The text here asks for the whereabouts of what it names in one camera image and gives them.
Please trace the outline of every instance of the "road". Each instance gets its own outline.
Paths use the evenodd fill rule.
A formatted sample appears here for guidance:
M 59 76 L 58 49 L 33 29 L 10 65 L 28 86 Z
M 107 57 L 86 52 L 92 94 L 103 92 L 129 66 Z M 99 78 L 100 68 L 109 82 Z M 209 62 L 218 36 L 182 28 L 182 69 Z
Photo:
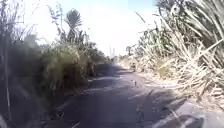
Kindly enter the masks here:
M 224 114 L 199 109 L 171 90 L 147 87 L 146 80 L 135 73 L 115 65 L 103 65 L 97 71 L 88 89 L 66 102 L 66 127 L 76 123 L 76 128 L 224 127 L 220 121 Z

